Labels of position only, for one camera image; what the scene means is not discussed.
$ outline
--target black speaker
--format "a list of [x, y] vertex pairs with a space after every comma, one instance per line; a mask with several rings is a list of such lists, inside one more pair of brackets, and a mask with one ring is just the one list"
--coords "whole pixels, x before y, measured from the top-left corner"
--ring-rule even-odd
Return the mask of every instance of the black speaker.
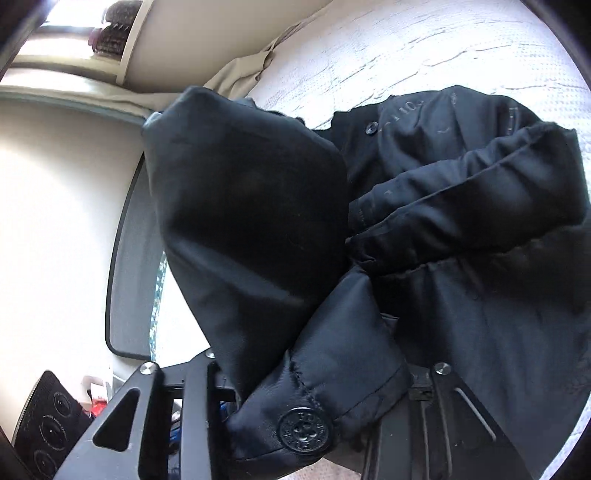
[[12, 443], [38, 480], [53, 478], [92, 419], [49, 370], [37, 381]]

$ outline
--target beige wall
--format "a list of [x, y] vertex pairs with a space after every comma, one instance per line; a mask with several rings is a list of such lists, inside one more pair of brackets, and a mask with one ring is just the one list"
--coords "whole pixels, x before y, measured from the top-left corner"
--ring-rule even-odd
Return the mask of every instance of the beige wall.
[[83, 399], [106, 376], [113, 239], [142, 153], [139, 127], [0, 100], [0, 424], [11, 435], [45, 369]]
[[330, 0], [154, 0], [125, 87], [180, 92], [203, 85], [230, 60], [261, 51]]

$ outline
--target large black button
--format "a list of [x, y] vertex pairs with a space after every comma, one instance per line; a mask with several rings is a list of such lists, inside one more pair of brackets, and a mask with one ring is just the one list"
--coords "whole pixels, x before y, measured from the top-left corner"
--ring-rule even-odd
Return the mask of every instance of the large black button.
[[365, 133], [367, 133], [368, 135], [373, 135], [377, 131], [378, 131], [378, 123], [377, 122], [371, 122], [370, 124], [368, 124], [367, 127], [365, 127]]
[[317, 453], [330, 446], [332, 428], [322, 413], [307, 407], [294, 408], [279, 420], [277, 436], [297, 453]]

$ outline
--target black garment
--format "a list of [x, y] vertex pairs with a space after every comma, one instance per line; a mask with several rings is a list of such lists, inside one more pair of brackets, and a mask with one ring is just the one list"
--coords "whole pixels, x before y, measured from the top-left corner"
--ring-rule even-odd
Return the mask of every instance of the black garment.
[[[294, 407], [330, 419], [333, 443], [378, 419], [410, 381], [398, 346], [408, 362], [451, 363], [541, 475], [591, 388], [591, 220], [574, 131], [451, 87], [336, 113], [312, 133], [194, 88], [144, 138], [170, 266], [243, 386], [226, 422], [235, 476], [284, 475], [324, 453], [281, 443]], [[233, 185], [252, 176], [284, 176], [291, 201], [266, 187], [242, 208]], [[300, 205], [318, 209], [313, 226], [294, 223]], [[285, 248], [321, 227], [319, 250]], [[252, 290], [251, 278], [269, 282]]]

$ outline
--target silver screw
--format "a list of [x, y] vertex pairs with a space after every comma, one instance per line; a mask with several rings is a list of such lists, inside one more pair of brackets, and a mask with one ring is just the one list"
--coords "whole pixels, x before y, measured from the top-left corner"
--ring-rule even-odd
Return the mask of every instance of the silver screw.
[[146, 362], [140, 366], [139, 373], [142, 375], [151, 375], [156, 371], [157, 368], [158, 365], [156, 365], [154, 362]]
[[449, 375], [452, 373], [452, 366], [445, 362], [439, 362], [437, 365], [435, 365], [435, 371], [439, 375]]

